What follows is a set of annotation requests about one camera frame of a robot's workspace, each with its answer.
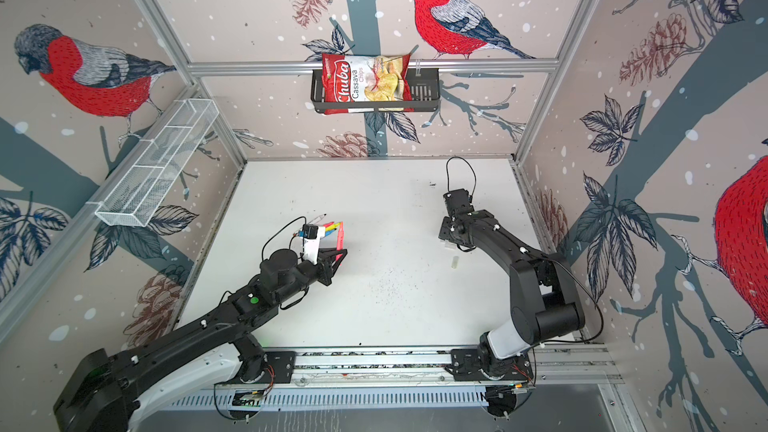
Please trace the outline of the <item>pink-red highlighter pen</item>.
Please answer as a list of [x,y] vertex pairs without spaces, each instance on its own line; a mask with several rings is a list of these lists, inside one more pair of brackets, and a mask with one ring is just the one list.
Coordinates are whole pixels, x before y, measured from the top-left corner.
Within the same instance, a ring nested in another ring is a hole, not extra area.
[[340,253],[337,254],[337,256],[336,256],[336,262],[338,262],[340,264],[341,261],[343,260],[343,253],[341,251],[344,249],[344,223],[343,222],[338,222],[337,225],[338,225],[338,227],[337,227],[337,230],[336,230],[336,232],[337,232],[336,248],[337,248],[337,251],[339,251]]

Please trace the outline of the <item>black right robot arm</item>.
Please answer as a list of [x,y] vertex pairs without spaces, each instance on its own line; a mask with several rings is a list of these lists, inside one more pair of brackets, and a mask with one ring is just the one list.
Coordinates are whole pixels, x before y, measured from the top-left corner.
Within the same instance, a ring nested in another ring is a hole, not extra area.
[[465,189],[443,195],[446,216],[438,238],[462,252],[479,250],[508,276],[509,318],[480,336],[480,370],[501,378],[531,348],[576,332],[585,325],[578,281],[558,254],[546,254],[501,226],[493,214],[477,210]]

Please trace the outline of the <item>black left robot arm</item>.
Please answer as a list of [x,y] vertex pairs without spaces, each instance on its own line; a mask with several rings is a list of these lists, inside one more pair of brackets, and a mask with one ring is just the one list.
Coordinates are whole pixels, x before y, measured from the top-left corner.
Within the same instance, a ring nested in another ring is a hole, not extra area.
[[312,284],[331,284],[347,249],[322,248],[314,260],[279,249],[260,271],[215,308],[135,348],[85,356],[53,406],[62,431],[128,431],[169,403],[208,385],[264,382],[281,367],[269,363],[254,331],[297,305]]

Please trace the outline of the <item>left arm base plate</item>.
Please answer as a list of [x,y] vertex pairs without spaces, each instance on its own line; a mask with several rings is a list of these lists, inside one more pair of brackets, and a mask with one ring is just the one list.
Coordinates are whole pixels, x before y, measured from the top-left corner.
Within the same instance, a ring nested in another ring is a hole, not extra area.
[[245,359],[228,384],[289,384],[297,354],[295,351],[266,351],[256,358]]

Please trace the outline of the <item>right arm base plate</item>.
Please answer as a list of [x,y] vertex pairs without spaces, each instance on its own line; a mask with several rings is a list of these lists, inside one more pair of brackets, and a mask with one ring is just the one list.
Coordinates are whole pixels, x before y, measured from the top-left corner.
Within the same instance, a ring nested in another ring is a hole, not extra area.
[[449,364],[445,370],[459,382],[504,380],[530,382],[534,378],[532,363],[527,355],[496,359],[490,352],[479,352],[471,348],[452,349]]

